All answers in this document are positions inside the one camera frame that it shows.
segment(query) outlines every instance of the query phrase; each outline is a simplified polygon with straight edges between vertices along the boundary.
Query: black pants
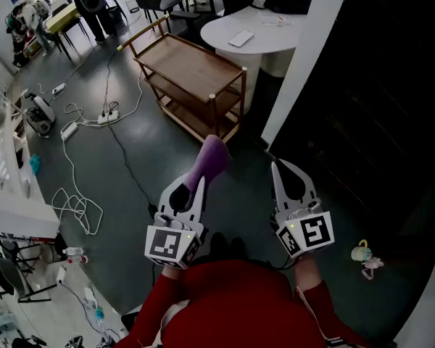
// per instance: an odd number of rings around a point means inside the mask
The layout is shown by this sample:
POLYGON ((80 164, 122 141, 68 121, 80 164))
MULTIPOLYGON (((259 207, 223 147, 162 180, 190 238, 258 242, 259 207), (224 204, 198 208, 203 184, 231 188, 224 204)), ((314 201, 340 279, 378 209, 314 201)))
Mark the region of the black pants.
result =
POLYGON ((115 32, 115 27, 113 22, 111 21, 111 17, 109 16, 108 9, 104 7, 97 13, 89 12, 82 4, 80 0, 74 0, 75 7, 78 8, 79 14, 86 20, 88 26, 90 27, 93 35, 95 36, 95 40, 103 41, 104 35, 101 26, 103 27, 104 32, 107 35, 111 35, 115 32))

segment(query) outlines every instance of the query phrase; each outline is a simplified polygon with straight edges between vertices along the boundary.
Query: gray floor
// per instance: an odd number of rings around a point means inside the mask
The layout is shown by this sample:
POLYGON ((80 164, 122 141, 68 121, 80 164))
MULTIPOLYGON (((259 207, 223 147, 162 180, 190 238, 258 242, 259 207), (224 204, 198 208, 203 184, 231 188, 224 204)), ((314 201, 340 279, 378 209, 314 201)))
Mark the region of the gray floor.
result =
MULTIPOLYGON (((134 21, 137 16, 132 14, 129 20, 134 21)), ((141 17, 122 34, 119 42, 145 26, 146 20, 141 17)), ((139 47, 147 44, 148 36, 139 47)), ((82 57, 94 46, 93 38, 89 42, 78 28, 70 31, 70 37, 82 57)), ((59 187, 64 187, 69 194, 75 193, 70 164, 63 155, 59 138, 62 126, 75 115, 66 115, 64 108, 75 102, 84 108, 87 118, 97 118, 104 101, 106 63, 117 45, 116 40, 106 42, 67 82, 64 96, 52 103, 57 121, 50 138, 42 139, 34 133, 29 137, 31 153, 42 158, 38 182, 47 203, 59 187)), ((70 53, 76 63, 80 62, 81 57, 74 51, 70 53)), ((40 82, 46 90, 58 84, 74 67, 55 49, 47 58, 38 56, 20 72, 22 87, 31 88, 40 82)), ((119 102, 121 115, 125 115, 134 108, 138 98, 140 68, 126 49, 115 56, 111 69, 108 101, 119 102)), ((200 144, 162 114, 143 80, 141 87, 144 95, 138 111, 113 125, 113 129, 127 150, 136 177, 149 198, 158 202, 162 190, 192 166, 200 144)), ((62 235, 70 246, 87 249, 90 262, 84 271, 119 313, 127 312, 144 301, 152 285, 152 264, 144 257, 146 227, 152 222, 146 200, 129 176, 122 151, 107 128, 79 128, 66 147, 76 166, 79 189, 104 209, 104 217, 99 233, 87 236, 75 218, 66 214, 61 225, 62 235)), ((237 133, 228 148, 232 165, 210 186, 202 222, 211 232, 222 231, 229 239, 241 236, 250 257, 269 260, 274 265, 282 264, 286 259, 285 252, 268 224, 273 209, 271 156, 257 144, 254 134, 245 131, 237 133)), ((390 265, 380 269, 374 281, 365 280, 359 263, 351 261, 349 253, 367 236, 364 223, 368 219, 357 203, 340 194, 330 181, 315 178, 315 185, 333 218, 336 243, 316 257, 336 311, 345 323, 364 337, 389 339, 393 331, 396 333, 397 319, 402 318, 410 307, 410 295, 416 288, 423 288, 415 280, 428 277, 428 269, 390 265)), ((91 209, 88 213, 95 226, 98 213, 91 209)), ((291 271, 286 273, 293 282, 291 271)))

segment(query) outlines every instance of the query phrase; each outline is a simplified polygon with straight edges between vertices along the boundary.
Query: wooden cart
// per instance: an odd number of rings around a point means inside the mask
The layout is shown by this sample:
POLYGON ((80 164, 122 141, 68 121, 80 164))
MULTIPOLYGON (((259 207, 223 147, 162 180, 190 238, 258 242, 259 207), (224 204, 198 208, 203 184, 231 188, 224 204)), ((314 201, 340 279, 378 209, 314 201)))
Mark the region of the wooden cart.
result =
POLYGON ((164 34, 161 22, 167 17, 144 28, 118 50, 130 47, 166 115, 201 142, 215 134, 226 143, 241 125, 247 69, 187 40, 164 34), (161 36, 137 53, 132 42, 154 26, 161 36), (240 91, 235 84, 239 79, 240 91))

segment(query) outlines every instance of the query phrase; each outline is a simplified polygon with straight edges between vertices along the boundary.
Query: shoe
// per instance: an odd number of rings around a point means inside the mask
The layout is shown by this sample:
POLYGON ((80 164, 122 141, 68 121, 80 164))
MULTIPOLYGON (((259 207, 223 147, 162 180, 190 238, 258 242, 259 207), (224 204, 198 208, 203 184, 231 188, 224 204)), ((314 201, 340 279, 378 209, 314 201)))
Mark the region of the shoe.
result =
POLYGON ((224 235, 221 232, 216 232, 212 235, 210 242, 210 255, 213 257, 224 257, 228 253, 228 245, 224 235))
POLYGON ((242 240, 240 237, 236 237, 232 240, 229 249, 231 251, 232 259, 247 258, 247 249, 245 247, 244 240, 242 240))

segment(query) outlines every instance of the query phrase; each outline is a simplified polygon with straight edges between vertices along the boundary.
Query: smartphone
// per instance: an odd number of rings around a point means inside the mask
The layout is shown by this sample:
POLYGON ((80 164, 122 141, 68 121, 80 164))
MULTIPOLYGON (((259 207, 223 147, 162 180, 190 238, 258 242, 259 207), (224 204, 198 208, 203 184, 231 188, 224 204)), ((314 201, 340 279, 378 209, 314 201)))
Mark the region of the smartphone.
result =
POLYGON ((237 48, 240 48, 240 46, 245 44, 253 36, 254 36, 253 32, 242 30, 239 33, 237 33, 231 40, 229 40, 229 44, 234 45, 237 48))

